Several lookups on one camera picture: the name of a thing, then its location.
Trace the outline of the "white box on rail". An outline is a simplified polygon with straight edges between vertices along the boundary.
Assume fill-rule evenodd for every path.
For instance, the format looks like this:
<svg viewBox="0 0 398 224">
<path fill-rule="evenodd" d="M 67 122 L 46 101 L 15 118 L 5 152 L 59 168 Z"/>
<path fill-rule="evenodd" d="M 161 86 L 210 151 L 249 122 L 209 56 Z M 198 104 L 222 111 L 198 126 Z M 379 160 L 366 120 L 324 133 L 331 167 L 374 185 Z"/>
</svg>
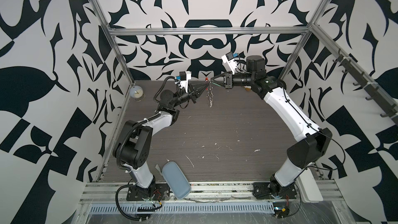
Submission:
<svg viewBox="0 0 398 224">
<path fill-rule="evenodd" d="M 304 203 L 319 203 L 323 196 L 310 170 L 304 170 L 296 179 Z"/>
</svg>

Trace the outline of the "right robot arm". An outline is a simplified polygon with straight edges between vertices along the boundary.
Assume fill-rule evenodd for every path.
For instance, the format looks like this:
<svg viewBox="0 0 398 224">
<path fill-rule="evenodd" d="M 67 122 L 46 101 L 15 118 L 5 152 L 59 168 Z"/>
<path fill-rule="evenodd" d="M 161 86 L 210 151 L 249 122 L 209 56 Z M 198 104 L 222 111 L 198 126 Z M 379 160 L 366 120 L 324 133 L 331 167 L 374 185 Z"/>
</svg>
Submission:
<svg viewBox="0 0 398 224">
<path fill-rule="evenodd" d="M 327 128 L 320 128 L 303 113 L 289 98 L 283 81 L 267 74 L 263 57 L 248 56 L 243 72 L 238 69 L 237 57 L 231 52 L 222 56 L 223 63 L 228 65 L 230 71 L 213 77 L 211 82 L 226 89 L 250 87 L 279 115 L 296 140 L 296 144 L 287 150 L 286 161 L 271 177 L 269 191 L 276 195 L 325 155 L 332 133 Z"/>
</svg>

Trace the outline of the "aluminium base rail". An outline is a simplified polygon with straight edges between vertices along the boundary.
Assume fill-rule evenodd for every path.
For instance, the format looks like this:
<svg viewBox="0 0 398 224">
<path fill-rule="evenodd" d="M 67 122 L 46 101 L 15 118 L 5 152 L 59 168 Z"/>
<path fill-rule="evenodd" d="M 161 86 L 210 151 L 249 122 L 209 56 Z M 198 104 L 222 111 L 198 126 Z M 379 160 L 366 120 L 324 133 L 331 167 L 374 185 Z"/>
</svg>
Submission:
<svg viewBox="0 0 398 224">
<path fill-rule="evenodd" d="M 334 180 L 315 180 L 324 201 L 344 201 L 344 197 Z M 112 203 L 115 201 L 116 190 L 124 183 L 105 182 L 88 183 L 80 198 L 81 203 Z M 298 185 L 287 190 L 294 200 L 301 196 Z M 254 181 L 194 181 L 191 192 L 183 198 L 191 202 L 221 202 L 221 201 L 256 201 L 254 196 Z"/>
</svg>

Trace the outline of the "wall coat hook rack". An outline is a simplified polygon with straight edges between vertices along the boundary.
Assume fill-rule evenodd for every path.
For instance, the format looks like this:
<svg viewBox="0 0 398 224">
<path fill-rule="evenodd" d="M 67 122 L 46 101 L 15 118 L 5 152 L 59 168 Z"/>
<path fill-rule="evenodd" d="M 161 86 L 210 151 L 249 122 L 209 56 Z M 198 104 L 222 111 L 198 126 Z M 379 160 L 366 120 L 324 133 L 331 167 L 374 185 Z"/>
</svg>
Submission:
<svg viewBox="0 0 398 224">
<path fill-rule="evenodd" d="M 341 90 L 343 91 L 345 78 L 350 75 L 354 80 L 352 85 L 367 93 L 368 96 L 365 99 L 374 101 L 382 109 L 384 113 L 380 114 L 381 118 L 390 118 L 395 125 L 398 125 L 398 101 L 373 79 L 354 58 L 345 56 L 341 49 L 332 51 L 332 54 L 335 57 L 333 63 L 338 63 L 344 69 L 342 71 Z"/>
</svg>

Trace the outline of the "red handled keyring tool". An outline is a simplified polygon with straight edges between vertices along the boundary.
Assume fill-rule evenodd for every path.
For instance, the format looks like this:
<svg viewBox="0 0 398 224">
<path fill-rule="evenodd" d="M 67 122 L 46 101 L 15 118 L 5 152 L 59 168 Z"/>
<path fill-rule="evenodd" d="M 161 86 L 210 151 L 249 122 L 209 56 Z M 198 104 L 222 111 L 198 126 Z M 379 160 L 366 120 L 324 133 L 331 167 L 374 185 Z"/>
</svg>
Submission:
<svg viewBox="0 0 398 224">
<path fill-rule="evenodd" d="M 206 92 L 207 92 L 207 98 L 208 98 L 208 106 L 210 108 L 212 108 L 213 104 L 214 104 L 214 93 L 213 93 L 212 83 L 208 77 L 205 78 L 205 81 L 209 82 Z"/>
</svg>

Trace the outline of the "blue grey glasses case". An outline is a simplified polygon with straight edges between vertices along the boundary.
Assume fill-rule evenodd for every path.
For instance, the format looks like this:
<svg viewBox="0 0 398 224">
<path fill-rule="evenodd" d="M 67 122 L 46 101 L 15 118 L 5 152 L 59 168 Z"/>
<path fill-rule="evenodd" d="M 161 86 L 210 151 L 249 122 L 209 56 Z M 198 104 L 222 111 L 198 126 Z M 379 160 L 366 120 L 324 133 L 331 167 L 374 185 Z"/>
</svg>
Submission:
<svg viewBox="0 0 398 224">
<path fill-rule="evenodd" d="M 183 199 L 191 192 L 191 185 L 176 162 L 169 161 L 162 169 L 157 164 L 155 169 L 167 182 L 177 199 Z"/>
</svg>

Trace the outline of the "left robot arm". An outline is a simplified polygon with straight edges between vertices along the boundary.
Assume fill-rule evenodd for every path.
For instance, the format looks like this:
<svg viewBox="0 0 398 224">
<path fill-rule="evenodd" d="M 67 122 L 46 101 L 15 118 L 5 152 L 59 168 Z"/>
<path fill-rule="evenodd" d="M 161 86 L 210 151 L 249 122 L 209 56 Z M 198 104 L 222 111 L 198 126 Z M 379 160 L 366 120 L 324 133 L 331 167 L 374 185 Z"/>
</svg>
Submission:
<svg viewBox="0 0 398 224">
<path fill-rule="evenodd" d="M 166 81 L 154 96 L 157 103 L 155 114 L 141 121 L 127 121 L 122 127 L 113 149 L 116 165 L 136 181 L 140 189 L 149 189 L 155 183 L 147 164 L 152 137 L 161 130 L 173 125 L 179 116 L 177 107 L 184 103 L 196 103 L 206 91 L 210 82 L 188 82 L 174 80 L 176 91 L 165 89 Z"/>
</svg>

